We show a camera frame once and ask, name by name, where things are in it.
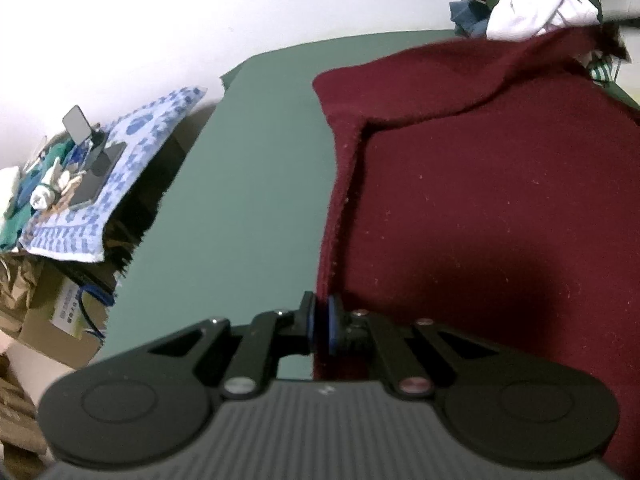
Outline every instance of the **phone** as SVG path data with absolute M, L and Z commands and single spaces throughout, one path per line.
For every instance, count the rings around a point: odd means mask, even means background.
M 69 201 L 69 209 L 80 209 L 98 199 L 104 184 L 126 147 L 126 142 L 118 142 L 105 148 L 97 155 L 94 163 L 89 168 L 86 168 L 86 174 L 82 178 L 82 182 L 80 182 Z
M 78 105 L 66 113 L 62 118 L 62 124 L 76 144 L 82 144 L 94 132 Z

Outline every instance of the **metal screw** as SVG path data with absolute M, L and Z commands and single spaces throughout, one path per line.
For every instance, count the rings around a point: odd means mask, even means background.
M 249 377 L 232 377 L 225 381 L 225 390 L 233 395 L 250 394 L 255 387 L 255 381 Z
M 423 395 L 431 391 L 433 383 L 424 377 L 407 377 L 400 381 L 398 387 L 407 395 Z

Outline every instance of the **black circular disc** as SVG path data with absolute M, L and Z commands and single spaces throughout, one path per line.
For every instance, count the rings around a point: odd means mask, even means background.
M 122 424 L 148 415 L 158 396 L 150 386 L 138 381 L 111 381 L 84 394 L 82 407 L 100 422 Z
M 549 377 L 455 384 L 444 400 L 446 417 L 473 450 L 507 464 L 552 466 L 600 450 L 618 423 L 612 393 L 591 378 Z
M 92 468 L 159 460 L 204 426 L 212 407 L 195 380 L 83 381 L 78 372 L 42 399 L 38 421 L 54 453 Z

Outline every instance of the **blue cable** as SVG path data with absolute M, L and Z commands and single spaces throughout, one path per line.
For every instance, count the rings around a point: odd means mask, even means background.
M 81 286 L 78 289 L 78 293 L 76 294 L 76 301 L 78 302 L 78 307 L 80 309 L 80 312 L 82 313 L 82 317 L 84 317 L 87 325 L 89 325 L 93 335 L 95 335 L 100 341 L 104 341 L 104 334 L 93 322 L 88 312 L 84 308 L 84 303 L 82 303 L 82 294 L 84 294 L 85 292 L 93 296 L 96 300 L 100 301 L 100 303 L 102 303 L 104 306 L 113 306 L 113 303 L 115 303 L 113 294 L 108 294 L 107 292 L 104 292 L 100 287 L 92 285 L 90 283 Z

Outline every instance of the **label on box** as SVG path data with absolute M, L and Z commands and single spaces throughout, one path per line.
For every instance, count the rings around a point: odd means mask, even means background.
M 53 326 L 80 339 L 82 337 L 82 313 L 78 306 L 78 291 L 80 287 L 65 278 L 56 298 L 55 309 L 51 317 Z

